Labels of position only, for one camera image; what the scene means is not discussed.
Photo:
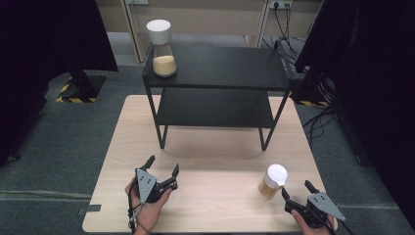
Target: power outlet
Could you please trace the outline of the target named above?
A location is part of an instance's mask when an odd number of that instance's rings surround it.
[[[269,1],[269,8],[275,9],[275,3],[278,3],[277,10],[290,9],[293,7],[293,0],[272,0]]]

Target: table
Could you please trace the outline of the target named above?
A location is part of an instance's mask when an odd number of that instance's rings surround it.
[[[154,96],[158,103],[160,96]],[[281,102],[270,97],[273,112]],[[179,163],[178,189],[164,205],[155,233],[184,232],[290,232],[300,231],[284,212],[280,193],[267,199],[257,186],[271,164],[288,173],[286,189],[293,200],[306,203],[310,180],[324,191],[294,103],[287,101],[267,151],[249,128],[183,127],[169,129],[166,149],[160,149],[147,96],[125,100],[115,133],[83,221],[86,232],[129,232],[124,187],[151,155],[149,172],[159,180],[170,177]]]
[[[176,45],[177,72],[170,77],[156,75],[153,57],[149,56],[143,81],[161,148],[171,125],[232,126],[257,128],[265,151],[294,76],[291,70],[285,71],[283,60],[285,65],[289,61],[281,42],[277,43],[278,49]],[[152,98],[155,87],[162,89],[158,109]],[[268,91],[284,92],[275,117]],[[266,137],[264,128],[269,129]]]

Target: jar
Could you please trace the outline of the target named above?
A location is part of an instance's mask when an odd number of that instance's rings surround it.
[[[154,20],[147,23],[149,39],[153,47],[153,70],[162,77],[172,76],[177,66],[171,48],[171,24],[165,20]]]

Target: cabinet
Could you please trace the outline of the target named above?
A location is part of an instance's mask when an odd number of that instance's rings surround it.
[[[171,77],[153,71],[152,53],[143,80],[163,149],[170,125],[258,128],[266,150],[290,91],[291,70],[281,43],[278,49],[245,47],[173,46],[177,72]],[[153,92],[161,89],[156,110]],[[274,116],[269,91],[282,91]],[[263,128],[269,129],[265,138]]]

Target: shelf top surface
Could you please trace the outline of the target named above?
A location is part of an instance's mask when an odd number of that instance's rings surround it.
[[[285,90],[289,79],[278,50],[173,45],[177,72],[154,74],[149,57],[144,76],[150,86]]]

